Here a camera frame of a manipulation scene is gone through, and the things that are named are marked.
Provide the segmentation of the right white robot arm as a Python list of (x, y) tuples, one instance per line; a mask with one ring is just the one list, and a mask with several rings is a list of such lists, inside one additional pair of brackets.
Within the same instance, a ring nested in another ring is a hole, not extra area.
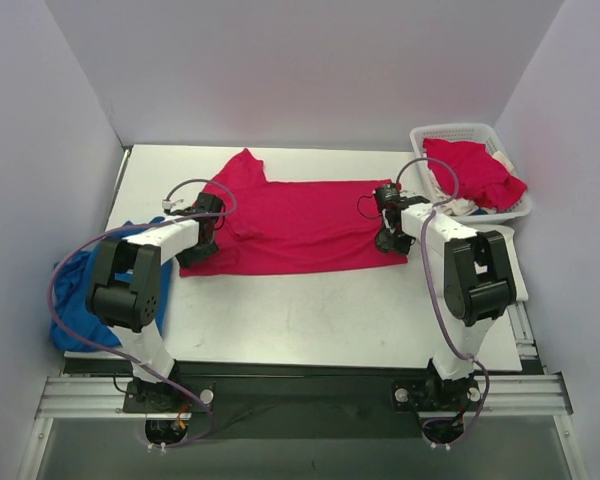
[(381, 218), (376, 249), (406, 255), (414, 244), (420, 246), (445, 342), (431, 359), (437, 374), (425, 380), (423, 395), (431, 406), (445, 408), (459, 395), (456, 381), (474, 371), (492, 325), (517, 300), (505, 237), (463, 225), (425, 198), (401, 194), (395, 183), (376, 188), (372, 197)]

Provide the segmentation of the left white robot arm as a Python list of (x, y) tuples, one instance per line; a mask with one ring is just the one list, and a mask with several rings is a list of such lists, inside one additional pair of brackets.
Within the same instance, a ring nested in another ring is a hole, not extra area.
[(167, 216), (163, 226), (107, 237), (97, 247), (86, 309), (134, 358), (134, 380), (148, 386), (147, 400), (162, 412), (180, 404), (183, 390), (170, 379), (176, 361), (157, 326), (162, 267), (175, 260), (188, 268), (216, 254), (216, 223), (224, 212), (220, 197), (200, 193), (192, 206)]

